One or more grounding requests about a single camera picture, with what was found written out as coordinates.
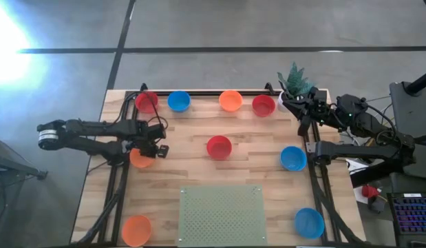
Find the white plant pot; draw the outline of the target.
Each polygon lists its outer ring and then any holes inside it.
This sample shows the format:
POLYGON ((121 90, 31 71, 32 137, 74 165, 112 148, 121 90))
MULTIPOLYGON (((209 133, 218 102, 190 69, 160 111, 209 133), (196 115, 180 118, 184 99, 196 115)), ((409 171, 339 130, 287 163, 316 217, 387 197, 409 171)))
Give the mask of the white plant pot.
POLYGON ((283 90, 277 98, 277 109, 280 112, 289 112, 289 109, 285 103, 289 103, 294 100, 293 95, 290 94, 288 90, 283 90))

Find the backlit computer keyboard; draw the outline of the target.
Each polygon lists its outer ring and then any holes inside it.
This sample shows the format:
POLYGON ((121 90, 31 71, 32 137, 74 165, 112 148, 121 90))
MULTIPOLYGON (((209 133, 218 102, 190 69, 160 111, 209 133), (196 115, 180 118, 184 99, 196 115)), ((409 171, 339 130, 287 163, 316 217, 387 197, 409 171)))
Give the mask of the backlit computer keyboard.
POLYGON ((394 193, 387 199, 397 234, 426 235, 426 193, 394 193))

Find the white paper sheet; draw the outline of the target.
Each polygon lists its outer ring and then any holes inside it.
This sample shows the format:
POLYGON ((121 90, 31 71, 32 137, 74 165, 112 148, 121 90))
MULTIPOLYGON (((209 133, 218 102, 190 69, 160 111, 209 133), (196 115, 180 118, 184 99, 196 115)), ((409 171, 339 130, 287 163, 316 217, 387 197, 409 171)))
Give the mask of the white paper sheet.
POLYGON ((354 174, 369 167, 369 165, 360 163, 357 160, 346 159, 346 163, 348 164, 348 171, 351 174, 354 174))

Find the dark grey tripod stand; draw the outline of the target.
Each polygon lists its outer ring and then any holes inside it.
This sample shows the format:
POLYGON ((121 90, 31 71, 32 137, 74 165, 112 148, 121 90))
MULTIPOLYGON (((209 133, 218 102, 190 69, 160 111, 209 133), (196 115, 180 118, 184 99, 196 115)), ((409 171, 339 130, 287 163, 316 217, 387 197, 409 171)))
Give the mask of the dark grey tripod stand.
POLYGON ((0 240, 25 181, 43 180, 47 171, 36 168, 9 145, 0 141, 0 240))

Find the green perforated metal riser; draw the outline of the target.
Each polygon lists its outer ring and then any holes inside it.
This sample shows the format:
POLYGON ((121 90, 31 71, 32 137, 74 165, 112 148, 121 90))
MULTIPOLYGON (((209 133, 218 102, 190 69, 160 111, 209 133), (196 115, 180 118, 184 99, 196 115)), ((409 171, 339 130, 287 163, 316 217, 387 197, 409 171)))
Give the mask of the green perforated metal riser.
POLYGON ((202 185, 180 189, 179 247, 266 246, 261 185, 202 185))

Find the red plastic object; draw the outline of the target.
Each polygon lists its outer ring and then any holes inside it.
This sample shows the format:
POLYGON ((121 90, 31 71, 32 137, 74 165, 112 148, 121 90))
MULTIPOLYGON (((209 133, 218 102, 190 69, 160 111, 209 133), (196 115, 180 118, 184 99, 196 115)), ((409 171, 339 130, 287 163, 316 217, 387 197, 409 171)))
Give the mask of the red plastic object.
POLYGON ((375 196, 378 196, 380 194, 380 191, 371 185, 363 185, 361 188, 361 194, 363 197, 373 198, 375 196))

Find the green artificial plant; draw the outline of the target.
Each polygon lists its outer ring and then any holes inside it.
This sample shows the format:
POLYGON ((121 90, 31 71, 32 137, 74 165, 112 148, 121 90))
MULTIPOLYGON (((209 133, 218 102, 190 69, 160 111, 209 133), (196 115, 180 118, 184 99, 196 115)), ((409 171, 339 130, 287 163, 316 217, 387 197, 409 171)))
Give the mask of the green artificial plant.
POLYGON ((304 77, 305 68, 299 69, 295 62, 292 63, 288 76, 285 77, 281 72, 277 73, 280 86, 284 92, 287 92, 292 98, 301 95, 307 95, 315 84, 307 77, 304 77))

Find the blue plastic mini bowl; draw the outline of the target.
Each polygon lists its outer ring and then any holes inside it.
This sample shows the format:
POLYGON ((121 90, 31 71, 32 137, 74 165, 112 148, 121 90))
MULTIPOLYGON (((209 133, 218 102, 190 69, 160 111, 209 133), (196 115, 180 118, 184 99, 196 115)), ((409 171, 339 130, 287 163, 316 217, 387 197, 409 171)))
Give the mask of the blue plastic mini bowl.
POLYGON ((303 238, 316 239, 325 230, 322 215, 315 209, 302 208, 295 214, 295 230, 303 238))
POLYGON ((191 104, 191 97, 185 91, 175 91, 170 93, 167 104, 174 112, 185 112, 191 104))
POLYGON ((301 148, 288 146, 281 151, 280 163, 284 169, 298 172, 306 166, 307 157, 301 148))

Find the black aluminium table frame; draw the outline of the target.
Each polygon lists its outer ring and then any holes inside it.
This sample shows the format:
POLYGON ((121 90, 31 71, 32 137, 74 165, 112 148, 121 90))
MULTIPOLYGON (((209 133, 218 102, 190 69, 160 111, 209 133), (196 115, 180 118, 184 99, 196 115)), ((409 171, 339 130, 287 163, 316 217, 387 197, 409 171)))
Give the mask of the black aluminium table frame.
POLYGON ((310 173, 307 169, 289 172, 280 164, 283 148, 303 147, 297 135, 297 119, 288 112, 256 116, 252 110, 258 90, 244 90, 243 103, 236 112, 226 112, 219 104, 219 90, 191 90, 191 105, 182 113, 169 109, 167 91, 160 90, 158 111, 168 121, 165 144, 169 153, 146 168, 110 168, 103 159, 91 159, 90 173, 72 232, 81 239, 96 222, 109 199, 109 187, 126 184, 118 208, 110 213, 101 240, 123 245, 125 221, 135 215, 151 221, 151 246, 175 246, 178 237, 180 189, 199 185, 261 185, 266 234, 269 245, 307 245, 294 228, 296 212, 314 207, 310 173), (206 144, 214 136, 225 136, 232 143, 227 159, 212 159, 206 144))

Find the black stand pole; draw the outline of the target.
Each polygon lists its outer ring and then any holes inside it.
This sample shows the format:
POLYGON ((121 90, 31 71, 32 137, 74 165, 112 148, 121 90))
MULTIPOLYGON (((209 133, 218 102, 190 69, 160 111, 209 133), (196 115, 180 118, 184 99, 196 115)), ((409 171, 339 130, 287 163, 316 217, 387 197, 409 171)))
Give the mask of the black stand pole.
POLYGON ((412 83, 403 82, 403 88, 410 96, 420 96, 421 91, 426 88, 426 73, 412 83))

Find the red plastic mini bowl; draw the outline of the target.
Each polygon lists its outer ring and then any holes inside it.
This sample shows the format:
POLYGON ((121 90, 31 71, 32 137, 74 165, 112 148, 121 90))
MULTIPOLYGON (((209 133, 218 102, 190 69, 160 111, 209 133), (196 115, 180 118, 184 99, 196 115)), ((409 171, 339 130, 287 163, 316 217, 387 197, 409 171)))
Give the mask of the red plastic mini bowl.
POLYGON ((266 117, 274 112, 275 102, 268 95, 259 95, 253 99, 252 108, 257 116, 266 117))
POLYGON ((212 159, 224 160, 232 152, 232 143, 225 136, 214 136, 206 144, 206 150, 212 159))
POLYGON ((158 109, 158 95, 155 92, 140 93, 135 100, 136 109, 145 114, 153 114, 158 109))

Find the orange plastic mini bowl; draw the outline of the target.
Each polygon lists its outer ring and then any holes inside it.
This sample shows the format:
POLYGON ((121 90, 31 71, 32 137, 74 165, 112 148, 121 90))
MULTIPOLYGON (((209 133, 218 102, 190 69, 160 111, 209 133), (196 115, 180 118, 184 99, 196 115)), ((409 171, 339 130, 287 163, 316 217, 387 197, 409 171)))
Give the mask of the orange plastic mini bowl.
POLYGON ((242 106, 242 95, 235 90, 226 90, 219 96, 221 108, 227 112, 236 112, 242 106))
POLYGON ((131 216, 123 225, 122 238, 130 247, 141 247, 150 239, 151 230, 151 222, 146 216, 131 216))
POLYGON ((129 153, 130 163, 137 168, 146 168, 151 166, 154 162, 154 158, 149 158, 147 156, 142 156, 140 150, 133 148, 129 153))

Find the dark grey stand base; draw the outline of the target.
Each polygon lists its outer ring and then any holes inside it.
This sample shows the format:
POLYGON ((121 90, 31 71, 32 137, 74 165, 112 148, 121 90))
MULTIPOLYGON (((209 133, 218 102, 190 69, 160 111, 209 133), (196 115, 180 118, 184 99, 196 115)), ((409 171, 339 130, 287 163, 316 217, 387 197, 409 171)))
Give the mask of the dark grey stand base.
MULTIPOLYGON (((402 83, 391 83, 390 95, 398 131, 414 138, 426 136, 426 88, 411 96, 402 83)), ((416 162, 405 167, 405 173, 426 178, 426 139, 415 144, 414 157, 416 162)))

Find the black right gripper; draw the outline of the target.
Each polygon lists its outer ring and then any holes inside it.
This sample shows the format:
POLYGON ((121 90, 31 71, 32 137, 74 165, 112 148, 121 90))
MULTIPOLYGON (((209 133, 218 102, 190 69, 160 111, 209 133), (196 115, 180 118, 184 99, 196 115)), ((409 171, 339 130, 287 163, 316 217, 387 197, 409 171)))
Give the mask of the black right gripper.
POLYGON ((282 105, 294 116, 302 116, 297 130, 299 136, 306 136, 312 121, 322 124, 336 124, 335 111, 327 103, 311 102, 309 99, 283 100, 282 105))

